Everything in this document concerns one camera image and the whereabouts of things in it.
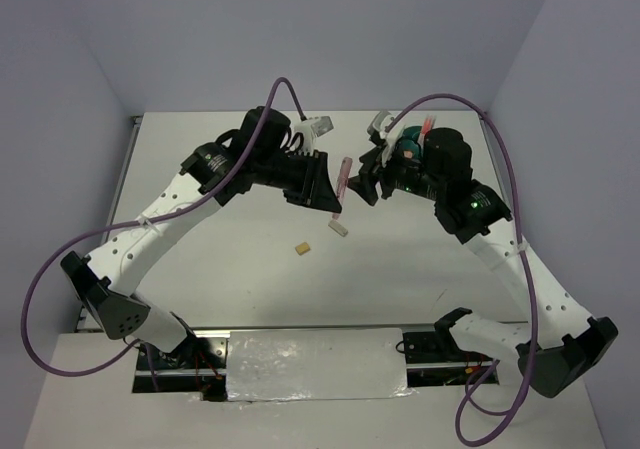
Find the grey white eraser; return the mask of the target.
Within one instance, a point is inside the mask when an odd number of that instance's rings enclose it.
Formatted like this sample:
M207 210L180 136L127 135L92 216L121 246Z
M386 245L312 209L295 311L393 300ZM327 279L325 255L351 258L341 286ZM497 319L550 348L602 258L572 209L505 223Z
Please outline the grey white eraser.
M334 232L336 232L341 237L346 237L348 234L348 230L335 219L331 219L329 221L328 227L331 228Z

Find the tan yellow eraser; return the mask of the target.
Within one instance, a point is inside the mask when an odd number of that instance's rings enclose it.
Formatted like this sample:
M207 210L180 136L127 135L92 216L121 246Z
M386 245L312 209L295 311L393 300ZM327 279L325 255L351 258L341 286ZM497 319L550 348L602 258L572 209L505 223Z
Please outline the tan yellow eraser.
M298 255L304 255L311 250L308 243L303 242L295 247L295 250Z

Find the orange highlighter pen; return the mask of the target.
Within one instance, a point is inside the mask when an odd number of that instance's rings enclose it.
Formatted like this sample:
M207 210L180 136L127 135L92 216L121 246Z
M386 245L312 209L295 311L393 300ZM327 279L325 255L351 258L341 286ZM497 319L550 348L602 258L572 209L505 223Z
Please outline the orange highlighter pen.
M427 116L421 129L421 137L424 138L434 127L436 117L434 115Z

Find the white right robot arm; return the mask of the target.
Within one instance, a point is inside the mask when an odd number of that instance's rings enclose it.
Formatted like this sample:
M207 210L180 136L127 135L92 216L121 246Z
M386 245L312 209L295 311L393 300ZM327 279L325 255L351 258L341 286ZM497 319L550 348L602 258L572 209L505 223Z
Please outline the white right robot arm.
M434 202L435 217L450 235L493 273L528 323L512 326L458 308L435 323L436 352L457 360L465 352L510 362L524 371L534 362L530 387L554 398L595 366L618 329L608 317L594 317L558 282L527 242L516 234L509 207L489 186L472 176L471 146L460 132L436 128L425 135L371 129L373 149L359 159L348 186L367 204L397 190Z

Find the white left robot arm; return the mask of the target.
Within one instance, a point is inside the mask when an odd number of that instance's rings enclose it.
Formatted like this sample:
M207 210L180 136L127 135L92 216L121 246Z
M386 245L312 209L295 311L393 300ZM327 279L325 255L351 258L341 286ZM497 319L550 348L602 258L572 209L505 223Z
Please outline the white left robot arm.
M287 203L339 213L328 156L316 150L331 131L328 116L292 124L258 106L237 129L198 146L169 186L123 230L87 255L68 252L60 266L85 309L109 339L147 343L175 368L189 365L206 345L176 314L140 295L151 268L196 225L253 185L282 190Z

